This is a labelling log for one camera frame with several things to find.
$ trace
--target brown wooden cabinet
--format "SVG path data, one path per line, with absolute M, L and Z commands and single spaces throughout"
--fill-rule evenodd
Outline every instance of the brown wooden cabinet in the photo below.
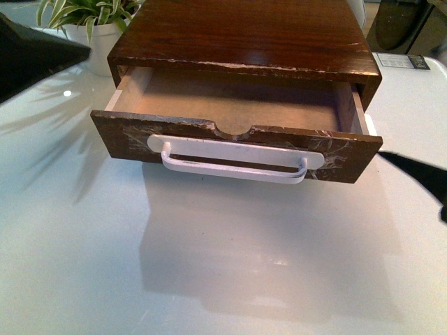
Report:
M 161 162 L 153 134 L 241 142 L 322 153 L 306 178 L 352 183 L 382 144 L 363 115 L 381 75 L 345 0 L 147 1 L 108 61 L 117 90 L 91 116 L 112 157 Z

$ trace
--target glossy table surface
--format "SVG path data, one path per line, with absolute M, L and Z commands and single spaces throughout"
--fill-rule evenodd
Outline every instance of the glossy table surface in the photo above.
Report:
M 384 149 L 447 167 L 446 69 L 381 68 Z M 447 226 L 379 157 L 354 185 L 108 156 L 83 65 L 0 106 L 0 334 L 442 334 Z

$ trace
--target white pot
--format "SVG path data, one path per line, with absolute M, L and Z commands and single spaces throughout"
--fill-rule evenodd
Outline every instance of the white pot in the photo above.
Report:
M 121 36 L 118 28 L 114 24 L 95 26 L 90 44 L 87 40 L 85 26 L 77 27 L 74 24 L 67 24 L 64 28 L 69 40 L 91 48 L 90 58 L 87 61 L 89 70 L 97 75 L 110 77 L 112 74 L 107 62 L 107 56 Z

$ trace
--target drawer front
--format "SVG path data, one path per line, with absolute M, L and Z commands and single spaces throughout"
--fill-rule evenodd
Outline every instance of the drawer front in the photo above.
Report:
M 242 135 L 229 135 L 213 121 L 129 112 L 94 110 L 91 117 L 113 158 L 161 163 L 160 153 L 147 144 L 150 135 L 240 142 L 321 153 L 323 166 L 308 170 L 305 178 L 345 183 L 357 180 L 383 143 L 378 136 L 276 126 L 252 126 Z M 251 167 L 241 162 L 239 166 Z

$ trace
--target spider plant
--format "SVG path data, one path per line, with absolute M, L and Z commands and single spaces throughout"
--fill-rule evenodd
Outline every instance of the spider plant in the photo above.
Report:
M 125 19 L 132 20 L 141 0 L 41 0 L 36 13 L 36 21 L 42 26 L 42 16 L 47 8 L 51 8 L 51 18 L 45 28 L 62 29 L 66 24 L 85 26 L 87 40 L 95 26 L 113 23 L 123 33 L 127 24 Z

